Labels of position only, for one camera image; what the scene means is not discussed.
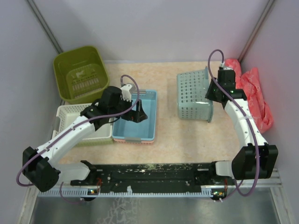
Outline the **blue shallow plastic tray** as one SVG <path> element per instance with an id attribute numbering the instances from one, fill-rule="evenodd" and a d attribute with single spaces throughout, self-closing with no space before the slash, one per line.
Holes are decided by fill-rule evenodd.
<path id="1" fill-rule="evenodd" d="M 157 91 L 140 90 L 136 115 L 114 122 L 112 137 L 119 143 L 153 144 L 157 120 Z"/>

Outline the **large teal perforated basket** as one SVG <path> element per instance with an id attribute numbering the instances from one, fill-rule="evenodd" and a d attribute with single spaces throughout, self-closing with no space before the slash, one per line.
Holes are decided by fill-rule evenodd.
<path id="1" fill-rule="evenodd" d="M 206 98 L 208 68 L 177 74 L 177 106 L 180 119 L 212 121 L 213 102 Z"/>

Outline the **pink shallow plastic tray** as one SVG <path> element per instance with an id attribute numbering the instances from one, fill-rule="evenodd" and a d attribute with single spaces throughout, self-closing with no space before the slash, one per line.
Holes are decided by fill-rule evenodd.
<path id="1" fill-rule="evenodd" d="M 117 143 L 123 144 L 138 144 L 138 145 L 152 145 L 154 140 L 140 140 L 140 139 L 114 139 Z"/>

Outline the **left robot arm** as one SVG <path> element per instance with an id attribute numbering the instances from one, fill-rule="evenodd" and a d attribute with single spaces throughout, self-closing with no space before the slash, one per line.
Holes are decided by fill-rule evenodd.
<path id="1" fill-rule="evenodd" d="M 24 175 L 32 186 L 46 192 L 58 182 L 81 180 L 92 185 L 97 173 L 85 162 L 59 166 L 60 159 L 82 139 L 119 118 L 135 123 L 147 119 L 140 99 L 132 100 L 131 94 L 140 93 L 136 84 L 123 84 L 121 88 L 107 87 L 101 98 L 86 107 L 80 115 L 60 134 L 36 149 L 26 148 L 22 153 L 22 168 L 18 175 Z"/>

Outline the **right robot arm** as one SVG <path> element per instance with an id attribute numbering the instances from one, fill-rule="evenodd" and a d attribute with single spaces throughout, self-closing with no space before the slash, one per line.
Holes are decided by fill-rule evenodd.
<path id="1" fill-rule="evenodd" d="M 236 180 L 253 180 L 256 171 L 259 179 L 270 178 L 278 157 L 276 145 L 268 144 L 259 132 L 249 111 L 244 90 L 236 88 L 234 70 L 219 68 L 217 82 L 234 101 L 214 81 L 210 83 L 206 98 L 221 103 L 231 118 L 240 151 L 232 161 L 216 161 L 215 169 L 209 172 L 209 181 L 218 185 L 226 176 Z"/>

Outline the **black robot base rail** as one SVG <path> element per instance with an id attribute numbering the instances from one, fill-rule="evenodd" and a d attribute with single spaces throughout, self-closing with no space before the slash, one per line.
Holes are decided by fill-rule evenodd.
<path id="1" fill-rule="evenodd" d="M 93 165 L 84 180 L 72 186 L 98 186 L 102 193 L 200 193 L 202 186 L 233 185 L 230 177 L 217 176 L 215 163 L 149 163 Z"/>

